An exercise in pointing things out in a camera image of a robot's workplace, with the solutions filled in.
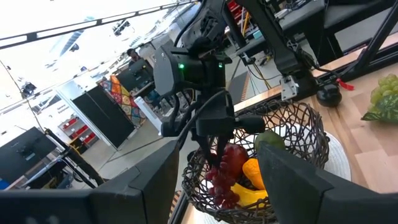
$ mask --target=metal rail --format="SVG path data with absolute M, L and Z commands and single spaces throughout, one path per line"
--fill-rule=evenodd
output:
M 0 39 L 0 50 L 6 49 L 8 47 L 18 46 L 21 44 L 27 44 L 27 43 L 30 43 L 33 41 L 56 37 L 58 35 L 63 35 L 63 34 L 75 32 L 78 30 L 90 29 L 93 27 L 102 26 L 102 25 L 109 24 L 112 22 L 117 22 L 117 21 L 120 21 L 123 19 L 129 19 L 129 18 L 133 18 L 136 16 L 142 16 L 145 14 L 161 11 L 164 9 L 170 9 L 172 7 L 183 6 L 185 4 L 190 4 L 193 2 L 197 2 L 197 1 L 198 0 L 186 0 L 186 1 L 182 1 L 182 2 L 166 4 L 163 6 L 152 7 L 152 8 L 148 8 L 148 9 L 139 10 L 139 11 L 127 12 L 127 13 L 116 15 L 116 16 L 95 19 L 92 21 L 80 22 L 80 23 L 76 23 L 76 24 L 70 24 L 70 25 L 66 25 L 66 26 L 60 26 L 60 27 L 55 27 L 55 28 L 50 28 L 50 29 L 45 29 L 45 30 L 39 30 L 39 31 L 35 31 L 35 32 L 28 32 L 25 34 L 18 34 L 18 35 L 14 35 L 11 37 L 4 37 L 4 38 Z

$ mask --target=black cabinet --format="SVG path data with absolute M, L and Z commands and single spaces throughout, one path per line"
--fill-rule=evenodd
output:
M 72 102 L 115 147 L 119 147 L 134 131 L 134 125 L 120 106 L 99 86 Z

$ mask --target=floor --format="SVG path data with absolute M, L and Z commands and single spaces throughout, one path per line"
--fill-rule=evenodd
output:
M 336 37 L 341 45 L 341 48 L 347 49 L 355 44 L 358 44 L 370 37 L 372 37 L 377 28 L 380 26 L 382 20 L 387 15 L 388 11 L 381 12 L 365 21 L 360 22 L 352 27 L 336 34 Z M 392 32 L 396 32 L 398 27 L 396 26 Z M 302 48 L 313 55 L 311 48 L 306 41 L 300 43 Z M 226 53 L 231 55 L 234 52 L 233 48 L 227 49 Z M 256 58 L 261 58 L 263 55 L 258 54 Z M 232 77 L 236 77 L 247 73 L 247 68 L 239 63 L 239 58 L 232 58 L 233 62 L 226 66 L 226 80 L 231 80 Z M 265 78 L 272 78 L 279 75 L 280 73 L 276 69 L 273 60 L 260 67 L 260 70 Z M 250 76 L 251 81 L 248 81 L 248 87 L 246 96 L 244 99 L 251 98 L 256 94 L 259 94 L 267 90 L 267 87 L 262 80 Z M 280 76 L 269 80 L 271 86 L 279 84 Z M 153 125 L 146 121 L 140 129 L 133 135 L 131 139 L 128 139 L 120 151 L 115 151 L 108 147 L 103 141 L 98 141 L 93 147 L 87 150 L 83 157 L 96 169 L 98 172 L 107 179 L 113 178 L 118 174 L 124 172 L 128 168 L 134 166 L 137 162 L 141 161 L 158 148 L 169 142 L 170 138 L 161 138 L 157 135 L 158 131 Z M 178 180 L 176 190 L 181 190 L 181 181 L 184 168 L 187 166 L 187 155 L 189 152 L 198 149 L 198 144 L 190 140 L 190 136 L 187 138 L 183 149 L 180 151 L 180 163 L 178 166 Z M 80 189 L 87 186 L 81 185 L 80 183 L 74 183 L 74 188 Z

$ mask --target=person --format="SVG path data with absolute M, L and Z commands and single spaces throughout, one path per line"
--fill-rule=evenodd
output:
M 136 61 L 141 59 L 138 53 L 134 49 L 127 50 L 126 54 L 131 57 L 131 62 L 129 63 L 129 67 L 133 65 Z

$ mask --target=wicker basket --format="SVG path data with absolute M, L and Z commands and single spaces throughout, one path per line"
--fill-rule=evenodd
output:
M 286 150 L 316 167 L 324 167 L 328 160 L 329 138 L 323 131 L 321 116 L 304 103 L 271 101 L 257 105 L 254 109 L 242 114 L 259 114 L 266 121 L 266 129 L 271 129 L 283 137 Z M 254 140 L 257 134 L 249 135 L 243 130 L 235 130 L 235 138 L 231 143 L 239 144 L 248 150 L 249 157 L 257 157 L 254 151 Z M 216 149 L 217 138 L 214 138 L 212 149 Z M 213 216 L 216 220 L 227 223 L 273 223 L 276 216 L 268 198 L 257 203 L 237 209 L 221 209 L 213 203 L 213 197 L 208 194 L 211 187 L 204 179 L 209 171 L 201 150 L 197 150 L 183 173 L 182 187 L 189 201 L 199 211 Z M 239 183 L 249 189 L 254 189 L 247 178 L 242 177 Z

